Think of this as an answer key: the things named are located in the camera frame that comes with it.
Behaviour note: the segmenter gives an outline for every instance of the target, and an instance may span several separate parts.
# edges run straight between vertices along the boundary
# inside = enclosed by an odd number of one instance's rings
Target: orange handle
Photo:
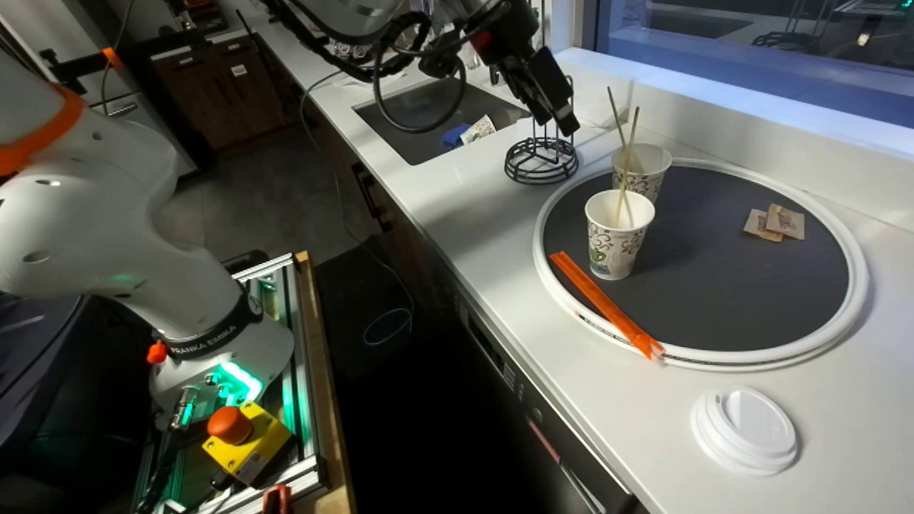
[[[554,253],[547,260],[570,281],[570,287],[607,321],[614,323],[626,340],[644,355],[648,361],[661,357],[661,347],[638,330],[614,300],[606,297],[606,293],[584,276],[570,254]]]

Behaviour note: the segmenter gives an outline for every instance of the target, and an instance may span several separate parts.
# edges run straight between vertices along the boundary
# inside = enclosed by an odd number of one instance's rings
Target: white lid
[[[734,474],[780,474],[800,453],[791,417],[753,388],[700,397],[691,433],[701,453]]]

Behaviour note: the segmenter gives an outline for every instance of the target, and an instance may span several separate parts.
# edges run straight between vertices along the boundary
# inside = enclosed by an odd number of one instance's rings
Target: yellow object
[[[256,403],[241,403],[239,415],[251,420],[251,434],[239,443],[229,443],[223,438],[207,438],[203,453],[224,468],[224,474],[239,484],[254,484],[260,473],[279,454],[279,450],[291,440],[291,433],[261,413]]]

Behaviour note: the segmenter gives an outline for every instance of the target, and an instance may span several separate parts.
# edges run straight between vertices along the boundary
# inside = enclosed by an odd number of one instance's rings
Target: kitchen counter
[[[369,86],[329,77],[334,70],[279,26],[256,31],[437,253],[503,353],[648,511],[910,511],[914,131],[580,50],[558,53],[583,121],[573,181],[607,168],[616,146],[606,103],[611,86],[620,107],[641,107],[641,140],[811,196],[844,223],[867,264],[863,321],[814,361],[771,373],[656,365],[583,327],[539,281],[537,218],[558,187],[516,187],[503,174],[503,156],[529,134],[529,123],[404,167],[354,113],[371,103]],[[471,71],[471,84],[490,90],[486,77],[486,70]],[[383,90],[393,96],[417,80],[404,71]],[[746,387],[776,401],[800,433],[800,460],[776,478],[737,478],[691,438],[691,407],[701,395]]]

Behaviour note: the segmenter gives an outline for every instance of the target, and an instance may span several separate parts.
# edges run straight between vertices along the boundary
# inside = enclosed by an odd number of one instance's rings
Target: white paper cup
[[[611,187],[621,190],[626,183],[627,193],[638,193],[656,204],[661,178],[673,167],[670,153],[654,143],[633,143],[627,153],[627,160],[626,148],[611,153]]]
[[[621,281],[631,276],[636,253],[654,221],[654,204],[636,193],[607,190],[588,197],[588,264],[600,281]]]

